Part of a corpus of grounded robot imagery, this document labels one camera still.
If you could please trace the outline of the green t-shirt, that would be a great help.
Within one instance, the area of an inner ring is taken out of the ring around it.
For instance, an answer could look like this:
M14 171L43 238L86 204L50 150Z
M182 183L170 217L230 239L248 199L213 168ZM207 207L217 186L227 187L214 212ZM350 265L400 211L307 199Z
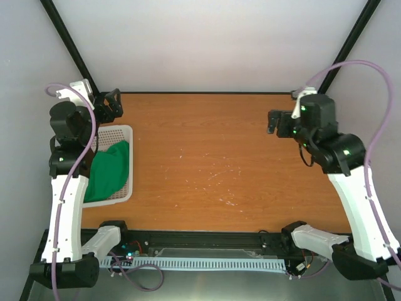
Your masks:
M96 154L84 203L104 201L124 187L129 176L129 157L129 143L125 140Z

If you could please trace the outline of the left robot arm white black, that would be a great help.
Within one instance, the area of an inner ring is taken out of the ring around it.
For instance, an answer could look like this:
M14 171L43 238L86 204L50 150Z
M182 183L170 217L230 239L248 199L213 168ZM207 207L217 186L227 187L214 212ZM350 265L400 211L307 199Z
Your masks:
M29 268L33 280L58 291L60 288L93 287L99 275L100 261L109 251L124 252L130 236L124 221L104 222L97 233L81 244L81 214L88 183L100 170L93 167L99 152L93 152L98 125L123 115L119 89L105 95L109 106L97 114L89 99L81 93L79 106L71 100L54 105L49 111L55 132L51 139L49 174L53 193L51 219L46 246L39 262Z

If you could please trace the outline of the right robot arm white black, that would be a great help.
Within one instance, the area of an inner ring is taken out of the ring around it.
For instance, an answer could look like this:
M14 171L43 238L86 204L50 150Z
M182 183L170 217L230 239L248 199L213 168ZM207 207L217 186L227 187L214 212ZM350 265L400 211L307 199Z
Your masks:
M303 221L281 230L284 250L309 250L334 263L348 280L376 280L400 260L400 243L383 217L372 181L365 167L365 147L354 134L338 131L335 102L316 92L304 92L293 110L270 110L269 134L292 138L299 151L311 156L328 176L345 210L351 236L318 230Z

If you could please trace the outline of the white plastic basket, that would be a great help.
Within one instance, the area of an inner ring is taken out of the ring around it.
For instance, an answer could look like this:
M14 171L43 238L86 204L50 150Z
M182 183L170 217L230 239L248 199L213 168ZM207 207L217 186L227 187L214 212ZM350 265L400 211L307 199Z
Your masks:
M100 127L83 206L93 208L128 201L133 190L133 130L128 125Z

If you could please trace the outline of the small electronics board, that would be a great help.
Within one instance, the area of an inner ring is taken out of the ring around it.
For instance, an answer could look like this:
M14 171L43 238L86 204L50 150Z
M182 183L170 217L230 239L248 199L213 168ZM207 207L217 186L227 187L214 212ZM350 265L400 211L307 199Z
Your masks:
M121 246L127 260L133 260L134 257L142 254L142 246L138 241L123 244Z

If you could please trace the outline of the left black frame post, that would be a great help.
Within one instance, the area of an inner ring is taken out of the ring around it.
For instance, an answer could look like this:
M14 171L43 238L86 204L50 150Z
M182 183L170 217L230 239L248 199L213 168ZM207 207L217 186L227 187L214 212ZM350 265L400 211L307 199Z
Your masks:
M40 3L45 10L46 14L48 15L50 21L52 22L56 32L58 33L60 39L62 40L66 50L71 56L71 59L75 63L78 71L80 72L81 76L87 79L92 87L92 90L97 96L100 92L97 88L89 69L87 68L73 38L71 37L68 28L66 27L61 15L59 14L54 2L52 0L40 0Z

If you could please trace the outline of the black frame post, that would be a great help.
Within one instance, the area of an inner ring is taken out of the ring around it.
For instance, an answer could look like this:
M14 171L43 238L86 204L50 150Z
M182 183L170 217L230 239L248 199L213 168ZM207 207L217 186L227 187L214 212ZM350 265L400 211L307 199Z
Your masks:
M367 24L369 23L370 19L374 15L376 9L379 7L381 2L381 0L368 0L365 3L361 13L355 21L355 24L353 25L346 40L340 48L333 62L334 64L343 62L348 58L348 56L352 52L353 47L356 45L359 37L363 33L364 29L366 28ZM326 93L328 91L339 71L340 67L331 70L326 74L318 90L319 93Z
M97 96L100 92L97 88L89 69L87 68L73 38L71 37L68 28L66 27L61 15L59 14L54 2L52 0L40 0L40 3L45 10L46 14L48 15L50 21L52 22L56 32L58 33L60 39L62 40L66 50L71 56L71 59L75 63L78 71L80 72L81 76L87 79L92 87L92 90Z

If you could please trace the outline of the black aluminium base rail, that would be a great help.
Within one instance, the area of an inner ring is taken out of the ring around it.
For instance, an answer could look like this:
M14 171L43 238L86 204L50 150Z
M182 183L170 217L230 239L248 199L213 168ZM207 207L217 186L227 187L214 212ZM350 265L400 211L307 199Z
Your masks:
M122 238L123 249L212 249L246 250L267 256L281 256L284 250L279 233L215 231L140 231L129 230Z

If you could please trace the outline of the right black frame post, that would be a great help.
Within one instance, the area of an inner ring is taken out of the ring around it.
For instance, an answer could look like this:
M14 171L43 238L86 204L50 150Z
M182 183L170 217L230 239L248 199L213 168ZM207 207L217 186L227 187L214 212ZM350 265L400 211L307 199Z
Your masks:
M355 21L355 24L353 25L346 40L340 48L333 62L334 64L343 62L348 58L348 56L352 52L353 47L356 45L359 37L363 33L364 29L366 28L367 24L369 23L370 19L374 15L376 9L379 7L381 2L381 0L368 0L365 3L361 13ZM340 67L331 70L326 74L318 90L319 93L326 93L328 91L339 71Z

